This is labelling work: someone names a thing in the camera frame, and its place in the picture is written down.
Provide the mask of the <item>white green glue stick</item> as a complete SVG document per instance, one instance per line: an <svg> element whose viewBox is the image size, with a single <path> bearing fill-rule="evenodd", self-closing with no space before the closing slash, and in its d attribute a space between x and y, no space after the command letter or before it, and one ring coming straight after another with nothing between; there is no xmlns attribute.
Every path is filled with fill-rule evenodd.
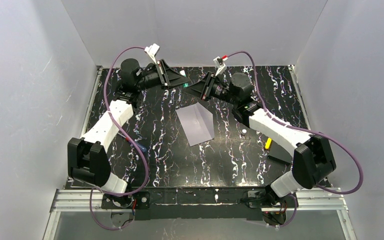
<svg viewBox="0 0 384 240"><path fill-rule="evenodd" d="M182 83L180 86L182 88L187 88L190 85L191 80L189 79L189 77L187 77L184 69L180 70L179 74L182 75Z"/></svg>

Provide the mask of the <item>lavender paper envelope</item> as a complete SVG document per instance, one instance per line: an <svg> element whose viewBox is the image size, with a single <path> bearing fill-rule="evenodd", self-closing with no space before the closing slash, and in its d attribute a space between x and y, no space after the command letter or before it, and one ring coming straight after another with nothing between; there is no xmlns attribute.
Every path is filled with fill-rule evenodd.
<svg viewBox="0 0 384 240"><path fill-rule="evenodd" d="M176 110L190 147L215 137L214 116L199 102Z"/></svg>

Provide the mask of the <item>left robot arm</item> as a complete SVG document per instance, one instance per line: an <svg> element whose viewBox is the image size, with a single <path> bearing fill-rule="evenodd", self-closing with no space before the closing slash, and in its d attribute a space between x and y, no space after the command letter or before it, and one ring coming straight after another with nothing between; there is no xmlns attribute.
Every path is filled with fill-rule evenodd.
<svg viewBox="0 0 384 240"><path fill-rule="evenodd" d="M73 137L67 144L68 176L97 187L105 193L123 196L128 184L112 173L107 155L120 127L134 115L142 91L154 87L169 90L191 81L176 72L161 59L140 67L134 58L125 59L119 69L120 80L109 109L96 124L80 138Z"/></svg>

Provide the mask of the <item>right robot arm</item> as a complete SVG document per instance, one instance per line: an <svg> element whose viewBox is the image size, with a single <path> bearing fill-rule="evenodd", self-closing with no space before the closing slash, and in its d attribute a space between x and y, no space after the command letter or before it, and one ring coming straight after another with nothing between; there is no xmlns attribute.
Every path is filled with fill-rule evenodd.
<svg viewBox="0 0 384 240"><path fill-rule="evenodd" d="M292 157L292 168L256 193L253 201L275 204L302 189L312 189L336 168L331 145L326 137L296 130L269 114L252 98L254 86L244 73L235 73L229 83L208 72L185 92L203 101L217 98L233 105L234 118L246 127L265 134Z"/></svg>

